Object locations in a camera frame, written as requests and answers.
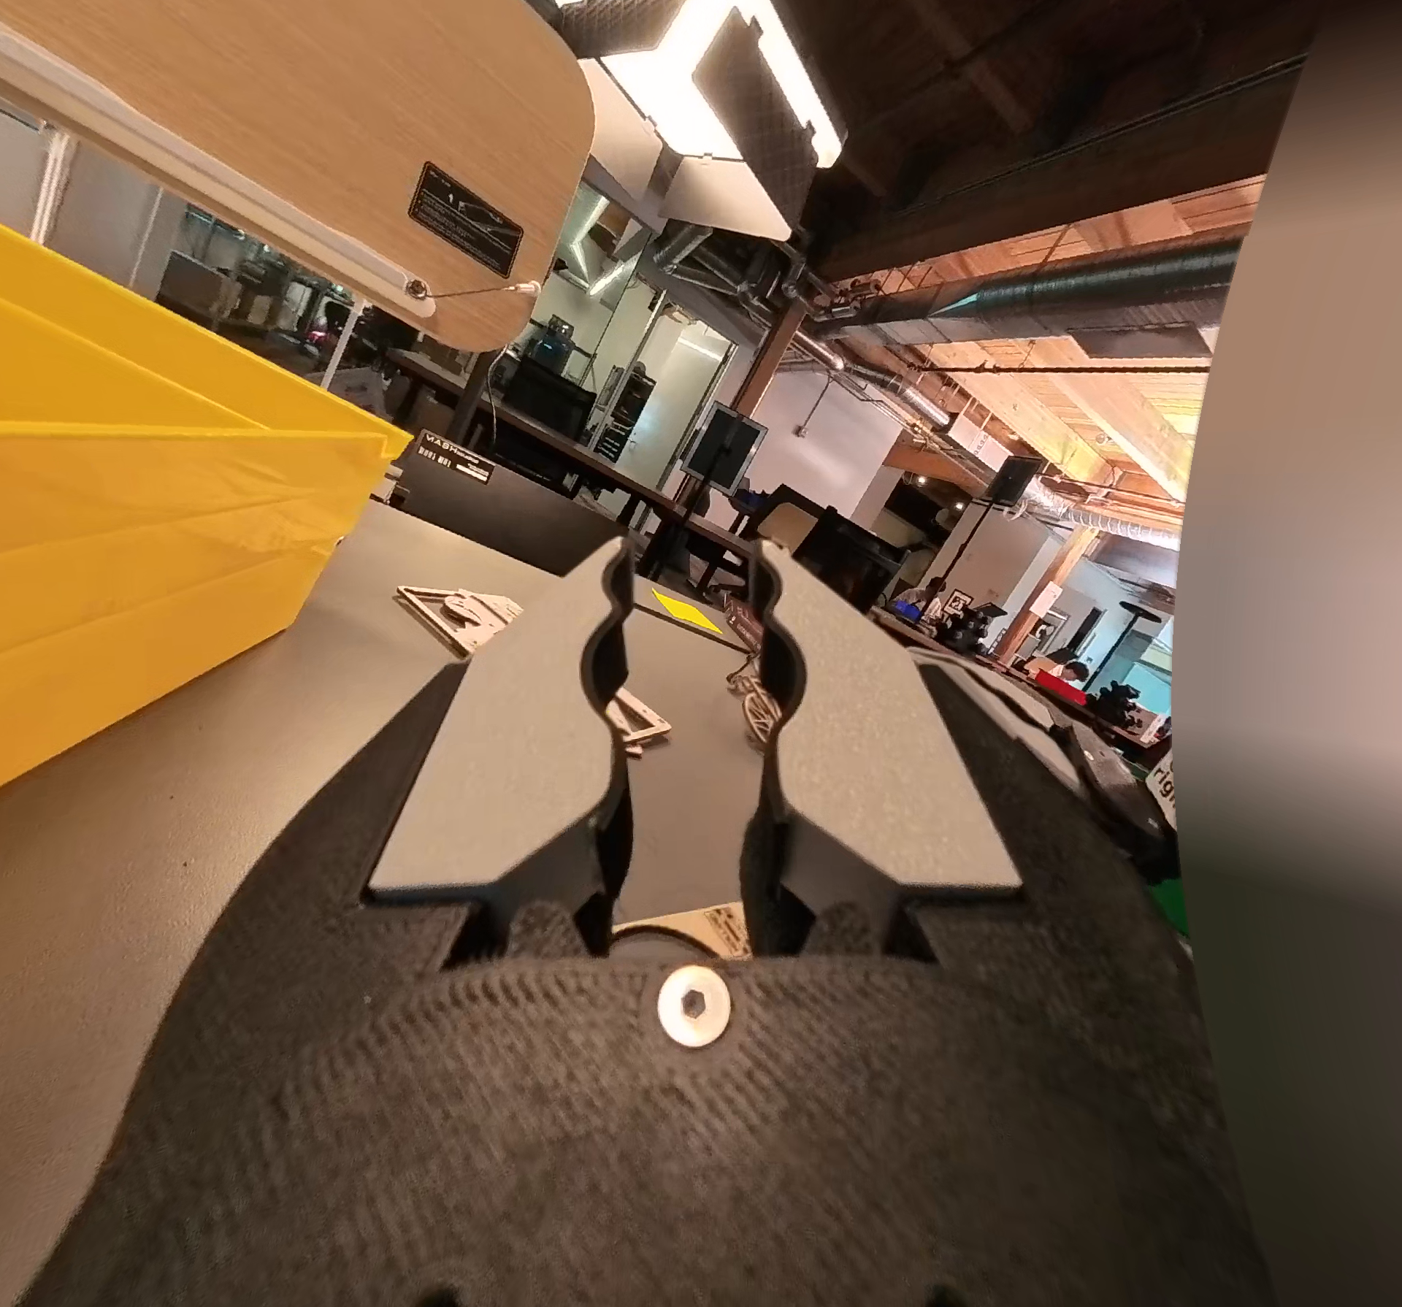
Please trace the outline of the wooden laptop stand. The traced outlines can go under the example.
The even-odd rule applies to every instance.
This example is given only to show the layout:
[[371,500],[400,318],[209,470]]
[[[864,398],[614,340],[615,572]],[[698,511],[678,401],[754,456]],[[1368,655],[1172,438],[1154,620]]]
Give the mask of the wooden laptop stand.
[[2,0],[4,98],[433,339],[528,325],[596,136],[526,0]]

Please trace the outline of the wooden bicycle model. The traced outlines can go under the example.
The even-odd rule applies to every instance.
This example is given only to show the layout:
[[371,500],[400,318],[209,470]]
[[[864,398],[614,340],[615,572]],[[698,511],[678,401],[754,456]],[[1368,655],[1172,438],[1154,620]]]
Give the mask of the wooden bicycle model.
[[763,685],[760,658],[751,657],[742,667],[727,676],[730,693],[740,702],[752,744],[766,750],[781,723],[781,706]]

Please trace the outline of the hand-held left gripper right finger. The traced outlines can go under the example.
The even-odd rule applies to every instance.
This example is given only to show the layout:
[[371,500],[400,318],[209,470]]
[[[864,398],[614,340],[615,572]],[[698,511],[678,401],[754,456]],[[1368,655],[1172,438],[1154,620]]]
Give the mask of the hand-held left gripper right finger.
[[799,955],[853,911],[910,947],[927,907],[1008,905],[1025,882],[912,655],[778,545],[758,548],[758,685],[773,703],[742,896],[755,955]]

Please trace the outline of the flat black box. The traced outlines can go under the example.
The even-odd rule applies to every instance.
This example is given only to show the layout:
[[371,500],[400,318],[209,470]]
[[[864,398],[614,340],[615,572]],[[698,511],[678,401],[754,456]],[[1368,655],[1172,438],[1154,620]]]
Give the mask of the flat black box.
[[565,495],[453,440],[419,432],[391,477],[392,508],[424,523],[553,575],[581,560]]

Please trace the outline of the yellow plastic bin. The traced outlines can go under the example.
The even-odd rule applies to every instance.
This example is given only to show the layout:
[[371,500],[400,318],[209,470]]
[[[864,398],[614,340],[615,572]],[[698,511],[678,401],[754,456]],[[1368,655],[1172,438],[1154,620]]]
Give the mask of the yellow plastic bin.
[[2,233],[2,780],[299,616],[410,435]]

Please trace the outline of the softbox light panel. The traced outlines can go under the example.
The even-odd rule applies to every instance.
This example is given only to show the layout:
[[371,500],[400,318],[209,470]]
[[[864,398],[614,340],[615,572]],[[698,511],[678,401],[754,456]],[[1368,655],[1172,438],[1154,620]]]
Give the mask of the softbox light panel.
[[597,110],[593,155],[660,215],[785,242],[847,134],[781,0],[555,0]]

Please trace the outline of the long black table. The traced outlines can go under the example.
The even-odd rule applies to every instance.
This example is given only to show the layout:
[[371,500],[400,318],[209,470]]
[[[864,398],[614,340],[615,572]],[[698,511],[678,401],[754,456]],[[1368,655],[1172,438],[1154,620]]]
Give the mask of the long black table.
[[743,562],[752,542],[710,523],[693,509],[668,498],[660,489],[624,474],[612,461],[591,450],[581,434],[596,405],[596,396],[540,361],[510,358],[504,387],[486,381],[478,393],[428,357],[392,351],[389,364],[412,383],[412,393],[395,414],[407,426],[422,393],[440,401],[457,396],[446,440],[463,450],[504,464],[555,492],[574,498],[585,486],[620,491],[624,508],[620,526],[633,527],[647,509],[662,524],[663,545],[684,535],[693,556],[710,563]]

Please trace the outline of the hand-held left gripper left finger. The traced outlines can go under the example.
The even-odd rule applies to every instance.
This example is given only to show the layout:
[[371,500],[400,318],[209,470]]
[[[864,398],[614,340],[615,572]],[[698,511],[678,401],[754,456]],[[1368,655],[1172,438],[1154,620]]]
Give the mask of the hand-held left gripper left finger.
[[606,955],[632,857],[623,739],[635,560],[611,539],[477,646],[371,870],[398,905],[468,904],[507,937],[549,904]]

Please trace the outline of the tablet on floor stand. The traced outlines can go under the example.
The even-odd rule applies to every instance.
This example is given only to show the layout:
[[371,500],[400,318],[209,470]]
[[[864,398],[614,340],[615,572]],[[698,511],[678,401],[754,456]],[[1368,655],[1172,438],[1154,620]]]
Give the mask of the tablet on floor stand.
[[767,435],[763,422],[730,405],[710,405],[678,462],[686,485],[677,503],[690,544],[702,541],[699,530],[710,523],[707,509],[715,497],[730,503],[746,489],[749,470]]

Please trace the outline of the wooden sheet with printed label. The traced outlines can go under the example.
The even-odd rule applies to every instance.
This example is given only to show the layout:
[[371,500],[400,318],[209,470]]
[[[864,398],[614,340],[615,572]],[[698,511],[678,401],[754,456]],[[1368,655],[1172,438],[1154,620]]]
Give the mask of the wooden sheet with printed label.
[[395,601],[457,660],[468,661],[520,617],[511,598],[459,589],[400,586]]

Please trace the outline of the yellow sticky note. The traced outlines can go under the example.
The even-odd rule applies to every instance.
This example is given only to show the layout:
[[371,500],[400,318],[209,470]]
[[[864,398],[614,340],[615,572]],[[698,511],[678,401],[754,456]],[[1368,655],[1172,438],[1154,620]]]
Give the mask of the yellow sticky note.
[[724,637],[727,634],[727,628],[713,620],[692,599],[674,596],[657,587],[650,589],[648,598],[650,604],[654,604],[665,617],[680,626],[704,636]]

